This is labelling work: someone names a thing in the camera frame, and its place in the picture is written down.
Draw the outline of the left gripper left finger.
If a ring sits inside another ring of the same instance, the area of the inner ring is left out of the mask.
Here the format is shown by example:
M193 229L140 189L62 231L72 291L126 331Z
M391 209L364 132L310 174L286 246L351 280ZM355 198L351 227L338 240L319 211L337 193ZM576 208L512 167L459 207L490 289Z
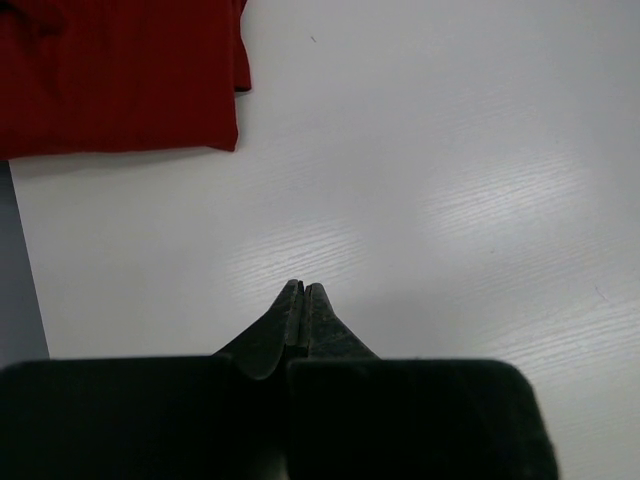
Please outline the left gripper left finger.
M1 372L5 479L282 479L286 350L304 287L204 356L16 363Z

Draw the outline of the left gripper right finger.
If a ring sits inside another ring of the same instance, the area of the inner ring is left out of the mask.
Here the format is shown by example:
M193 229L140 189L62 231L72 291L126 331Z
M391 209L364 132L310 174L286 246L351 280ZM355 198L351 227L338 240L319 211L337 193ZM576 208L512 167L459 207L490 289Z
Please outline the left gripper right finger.
M308 286L287 368L293 479L555 479L533 387L487 359L376 357Z

